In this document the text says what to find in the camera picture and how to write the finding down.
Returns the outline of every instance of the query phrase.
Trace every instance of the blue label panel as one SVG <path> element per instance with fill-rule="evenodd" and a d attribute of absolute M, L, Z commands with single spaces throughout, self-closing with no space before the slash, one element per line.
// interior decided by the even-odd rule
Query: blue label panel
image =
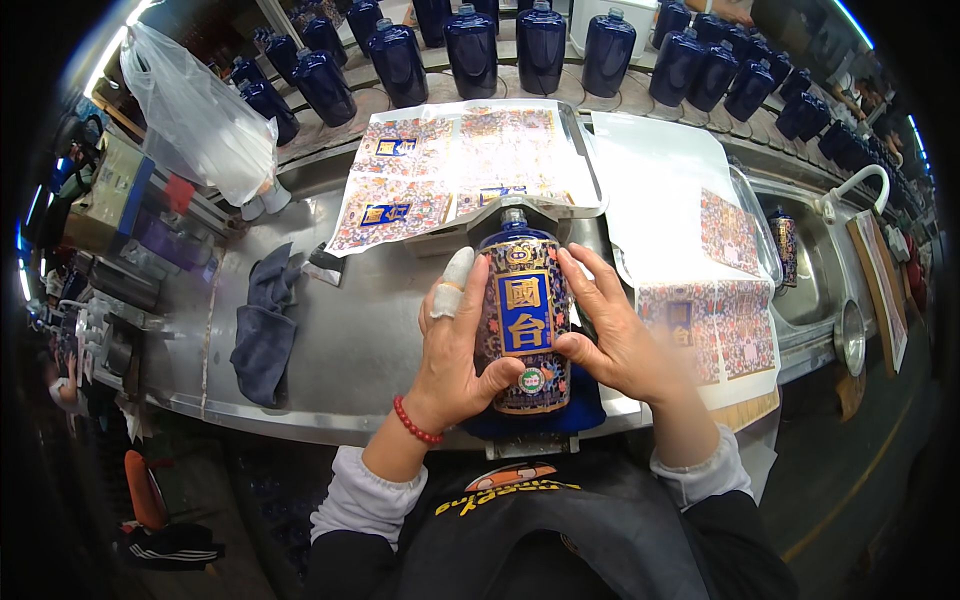
<path fill-rule="evenodd" d="M 666 304 L 666 325 L 677 346 L 693 346 L 692 302 L 668 302 Z"/>
<path fill-rule="evenodd" d="M 527 186 L 526 185 L 511 185 L 508 187 L 483 187 L 480 188 L 480 205 L 488 203 L 491 200 L 496 200 L 500 196 L 506 196 L 507 194 L 526 194 Z"/>
<path fill-rule="evenodd" d="M 366 228 L 374 225 L 386 225 L 393 221 L 402 221 L 409 211 L 410 203 L 369 204 L 363 211 L 363 219 L 360 220 L 360 227 Z"/>
<path fill-rule="evenodd" d="M 546 352 L 553 347 L 553 318 L 545 270 L 496 276 L 500 339 L 504 356 Z"/>
<path fill-rule="evenodd" d="M 417 139 L 380 138 L 376 142 L 376 156 L 407 156 L 417 149 Z"/>

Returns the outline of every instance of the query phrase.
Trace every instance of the woman's right hand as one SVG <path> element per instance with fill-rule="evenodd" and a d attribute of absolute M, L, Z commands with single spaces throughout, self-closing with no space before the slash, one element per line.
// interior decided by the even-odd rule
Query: woman's right hand
<path fill-rule="evenodd" d="M 554 349 L 605 386 L 652 406 L 696 395 L 671 348 L 659 344 L 636 314 L 613 267 L 578 244 L 561 249 L 558 257 L 577 303 L 593 321 L 597 344 L 580 333 L 565 333 Z M 574 258 L 594 274 L 595 283 Z"/>

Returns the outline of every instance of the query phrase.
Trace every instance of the plastic bag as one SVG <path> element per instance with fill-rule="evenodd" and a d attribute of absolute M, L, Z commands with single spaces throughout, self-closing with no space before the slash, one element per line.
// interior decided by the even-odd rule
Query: plastic bag
<path fill-rule="evenodd" d="M 273 182 L 276 123 L 250 108 L 186 48 L 143 23 L 120 51 L 127 88 L 147 120 L 143 151 L 220 190 L 234 206 Z"/>

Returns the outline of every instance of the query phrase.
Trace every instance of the fluorescent light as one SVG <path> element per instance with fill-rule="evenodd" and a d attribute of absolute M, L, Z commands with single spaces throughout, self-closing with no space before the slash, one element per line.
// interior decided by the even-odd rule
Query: fluorescent light
<path fill-rule="evenodd" d="M 23 259 L 20 258 L 20 287 L 23 288 L 23 299 L 29 302 L 33 299 L 30 294 L 30 281 L 27 280 L 27 270 L 23 267 Z"/>
<path fill-rule="evenodd" d="M 853 25 L 853 28 L 856 29 L 856 32 L 860 34 L 860 37 L 863 39 L 863 43 L 867 44 L 867 47 L 871 50 L 874 49 L 874 43 L 870 41 L 870 38 L 867 37 L 867 33 L 863 31 L 863 28 L 860 27 L 860 24 L 856 22 L 856 19 L 853 18 L 853 15 L 850 11 L 847 10 L 847 7 L 843 5 L 843 2 L 840 0 L 833 0 L 833 4 L 837 5 L 837 8 L 840 9 L 840 12 L 847 17 L 847 20 L 850 21 L 850 24 Z"/>
<path fill-rule="evenodd" d="M 36 193 L 34 194 L 34 201 L 30 203 L 30 212 L 27 213 L 27 225 L 30 224 L 30 218 L 34 216 L 34 208 L 36 207 L 36 201 L 40 197 L 40 190 L 43 189 L 43 185 L 38 185 L 36 187 Z"/>
<path fill-rule="evenodd" d="M 113 53 L 120 47 L 120 42 L 123 41 L 124 36 L 127 34 L 127 26 L 135 23 L 137 19 L 140 18 L 140 15 L 154 4 L 160 3 L 154 3 L 151 0 L 140 0 L 140 3 L 136 5 L 136 8 L 133 9 L 133 12 L 127 17 L 127 25 L 121 27 L 117 30 L 117 33 L 113 34 L 110 43 L 104 48 L 104 53 L 100 55 L 100 59 L 97 60 L 97 66 L 93 68 L 93 74 L 90 75 L 90 80 L 86 82 L 84 96 L 87 98 L 93 97 L 93 88 L 97 85 L 97 82 L 100 81 L 100 78 L 104 77 L 104 69 L 107 68 L 107 63 L 113 58 Z"/>

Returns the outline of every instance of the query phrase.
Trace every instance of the blue cloth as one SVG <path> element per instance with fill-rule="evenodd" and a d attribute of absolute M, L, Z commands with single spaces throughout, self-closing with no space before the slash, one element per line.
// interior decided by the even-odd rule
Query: blue cloth
<path fill-rule="evenodd" d="M 274 390 L 287 368 L 297 331 L 297 324 L 282 313 L 300 276 L 300 267 L 287 267 L 292 246 L 280 246 L 253 268 L 247 304 L 237 308 L 230 362 L 240 393 L 262 406 L 276 406 Z"/>

